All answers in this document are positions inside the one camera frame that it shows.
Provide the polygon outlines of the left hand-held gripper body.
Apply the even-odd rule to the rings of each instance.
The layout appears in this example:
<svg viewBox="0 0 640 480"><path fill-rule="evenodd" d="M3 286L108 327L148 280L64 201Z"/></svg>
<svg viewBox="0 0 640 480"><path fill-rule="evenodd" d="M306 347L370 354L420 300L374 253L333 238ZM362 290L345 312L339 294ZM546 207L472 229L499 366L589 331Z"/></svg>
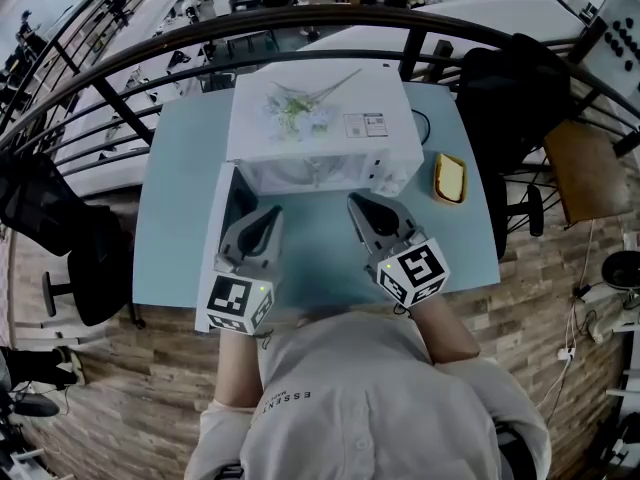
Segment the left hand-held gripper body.
<svg viewBox="0 0 640 480"><path fill-rule="evenodd" d="M210 325L256 335L275 303L280 283L278 263L254 257L240 261L217 254L212 286L205 298L205 316Z"/></svg>

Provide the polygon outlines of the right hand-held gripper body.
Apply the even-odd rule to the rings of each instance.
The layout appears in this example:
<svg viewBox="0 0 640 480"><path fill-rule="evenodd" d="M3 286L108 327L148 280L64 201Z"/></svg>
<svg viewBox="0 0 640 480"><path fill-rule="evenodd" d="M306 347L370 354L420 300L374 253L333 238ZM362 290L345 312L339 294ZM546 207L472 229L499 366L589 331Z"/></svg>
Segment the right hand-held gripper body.
<svg viewBox="0 0 640 480"><path fill-rule="evenodd" d="M409 238L392 235L385 239L381 251L369 252L365 270L404 308L438 294L450 276L438 242L428 238L422 228Z"/></svg>

